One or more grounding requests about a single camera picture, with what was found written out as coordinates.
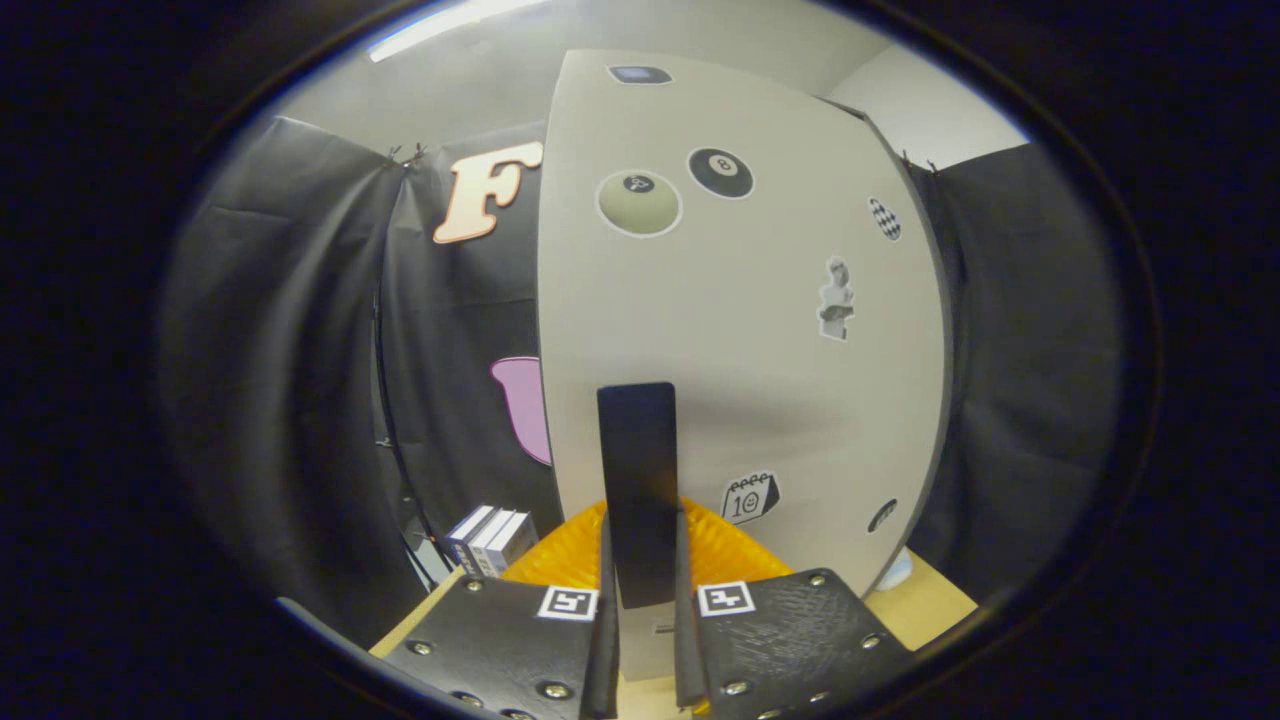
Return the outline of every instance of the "white wall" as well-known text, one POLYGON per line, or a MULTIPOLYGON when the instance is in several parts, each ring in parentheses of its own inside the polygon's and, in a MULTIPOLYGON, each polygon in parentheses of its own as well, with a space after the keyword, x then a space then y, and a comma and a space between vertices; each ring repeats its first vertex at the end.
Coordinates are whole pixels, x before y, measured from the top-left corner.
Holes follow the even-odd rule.
POLYGON ((920 167, 938 168, 1027 142, 1027 136, 946 70, 901 46, 860 65, 828 99, 867 113, 920 167))
POLYGON ((273 111, 387 152, 547 118, 564 51, 630 49, 829 92, 890 42, 804 0, 552 0, 372 63, 364 44, 273 111))

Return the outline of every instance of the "black cable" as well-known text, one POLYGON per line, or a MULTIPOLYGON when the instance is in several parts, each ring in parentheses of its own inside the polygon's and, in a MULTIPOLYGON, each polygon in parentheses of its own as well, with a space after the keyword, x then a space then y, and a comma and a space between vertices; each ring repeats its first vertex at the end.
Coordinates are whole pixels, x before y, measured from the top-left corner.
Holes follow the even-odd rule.
POLYGON ((431 546, 435 548, 435 553, 439 555, 440 561, 444 562, 444 566, 448 570, 453 570, 456 564, 449 559, 449 555, 444 552, 444 548, 440 547, 440 541, 436 539, 435 530, 431 529, 431 521, 426 519, 426 511, 422 509, 422 501, 417 497, 417 489, 413 487, 413 483, 408 480, 408 466, 404 464, 404 456, 399 450, 399 439, 396 436, 396 419, 392 415, 390 393, 387 392, 387 365, 383 363, 381 299, 383 282, 381 278, 379 278, 378 290, 374 292, 374 364, 378 369, 378 395, 383 401, 383 421, 387 425, 387 439, 392 443, 392 455, 396 457, 396 468, 399 470, 401 484, 402 487, 408 488, 410 497, 413 498, 413 507, 417 510, 417 516, 422 523, 422 530, 426 533, 426 539, 430 541, 431 546))

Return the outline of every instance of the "8 ball sticker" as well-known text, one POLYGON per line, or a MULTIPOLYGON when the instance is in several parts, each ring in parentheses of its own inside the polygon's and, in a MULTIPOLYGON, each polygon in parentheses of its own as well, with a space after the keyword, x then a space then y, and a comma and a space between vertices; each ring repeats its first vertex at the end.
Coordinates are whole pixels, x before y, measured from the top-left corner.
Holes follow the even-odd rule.
POLYGON ((751 193, 755 178, 741 158, 728 150, 703 147, 689 155, 689 173, 698 184, 721 197, 741 199, 751 193))

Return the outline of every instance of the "statue bust sticker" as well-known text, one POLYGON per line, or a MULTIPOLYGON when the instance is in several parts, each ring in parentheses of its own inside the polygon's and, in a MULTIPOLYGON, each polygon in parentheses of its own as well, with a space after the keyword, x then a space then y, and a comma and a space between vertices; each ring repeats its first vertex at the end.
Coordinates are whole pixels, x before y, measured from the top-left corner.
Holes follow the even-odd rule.
POLYGON ((845 342, 849 340, 845 320, 854 315, 849 264, 842 258, 832 256, 827 260, 827 272, 831 273, 831 283, 818 291, 822 297, 822 305, 818 306, 818 333, 845 342))

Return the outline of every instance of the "calendar sticker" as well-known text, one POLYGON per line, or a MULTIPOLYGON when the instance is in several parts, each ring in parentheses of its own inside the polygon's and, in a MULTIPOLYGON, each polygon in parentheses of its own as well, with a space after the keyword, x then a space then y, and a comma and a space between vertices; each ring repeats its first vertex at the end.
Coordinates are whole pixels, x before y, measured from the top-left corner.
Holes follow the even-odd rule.
POLYGON ((777 475, 772 470, 756 470, 724 486, 721 516, 741 525, 773 510, 780 498, 777 475))

